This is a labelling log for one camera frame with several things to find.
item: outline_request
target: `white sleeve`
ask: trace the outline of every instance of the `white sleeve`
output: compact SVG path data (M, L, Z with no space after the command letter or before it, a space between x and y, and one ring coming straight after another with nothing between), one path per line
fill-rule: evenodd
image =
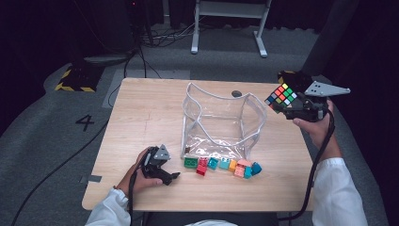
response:
M319 163L313 195L313 225L367 225L361 196L342 158Z
M105 199L91 211L86 225L130 225L127 202L123 191L112 188Z

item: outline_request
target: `gray carpet floor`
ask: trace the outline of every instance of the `gray carpet floor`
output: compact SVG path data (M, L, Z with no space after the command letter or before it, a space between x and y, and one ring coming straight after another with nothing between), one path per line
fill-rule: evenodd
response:
M268 57L261 58L251 33L255 29L225 27L201 32L196 55L190 53L191 36L167 47L143 47L143 54L152 68L161 73L181 71L196 80L278 83L279 71L301 69L317 39L311 30L265 30L263 41ZM81 205L86 189L81 178L90 175L94 166L104 135L102 127L112 112L104 102L115 88L123 64L105 68L96 92L55 90L68 66L48 75L43 84L45 96L28 107L0 138L0 225L10 225L29 192L100 133L35 190L16 225L84 225L88 219L90 212ZM128 76L142 76L142 59L135 56L127 70ZM154 76L150 67L147 70ZM86 115L94 123L84 131L84 125L75 122ZM369 224L388 225L373 174L338 108L336 118L337 137L363 198ZM309 138L304 138L314 156L316 151ZM292 225L311 225L311 213L305 213Z

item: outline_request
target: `human hand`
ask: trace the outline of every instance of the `human hand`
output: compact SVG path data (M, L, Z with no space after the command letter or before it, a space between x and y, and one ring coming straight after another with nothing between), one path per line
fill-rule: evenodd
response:
M144 156L148 149L143 150L137 157L136 162L133 164L132 167L124 175L123 179L120 183L115 186L115 189L120 189L123 193L128 196L129 194L129 182L133 172L139 167L140 159ZM133 186L133 192L137 193L142 191L143 189L151 186L159 186L162 184L162 180L159 178L146 178L141 169L137 169L137 177L135 181L135 185Z
M333 112L333 103L330 100L327 100L327 103L328 109ZM311 141L313 142L313 144L317 147L317 149L320 150L327 134L329 117L329 114L326 114L322 120L317 122L293 119L293 123L299 126L301 129L305 130L311 137ZM331 136L329 143L326 146L325 152L320 158L320 161L330 157L342 157L340 147L338 146L338 142L334 134Z

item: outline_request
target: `clear plastic bag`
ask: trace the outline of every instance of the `clear plastic bag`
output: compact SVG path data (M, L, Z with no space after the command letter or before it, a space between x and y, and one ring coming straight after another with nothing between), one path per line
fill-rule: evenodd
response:
M193 83L186 92L181 158L249 159L266 120L262 102L252 93L216 96Z

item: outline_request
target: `person's left hand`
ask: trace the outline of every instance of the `person's left hand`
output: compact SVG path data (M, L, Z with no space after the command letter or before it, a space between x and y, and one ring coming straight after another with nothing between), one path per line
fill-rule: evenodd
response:
M133 172L136 170L137 165L139 164L140 159L144 156L145 152L147 149L143 150L139 155L136 160L136 162L133 164L132 167L129 168L129 170L126 172L124 175L123 179L120 181L120 183L115 187L115 189L120 189L123 191L123 193L128 196L129 194L129 182L130 182L130 177L132 176ZM133 192L137 193L142 191L143 189L151 186L159 186L162 184L162 180L159 178L145 178L143 172L141 169L137 170L137 177L135 181L135 185L133 186Z

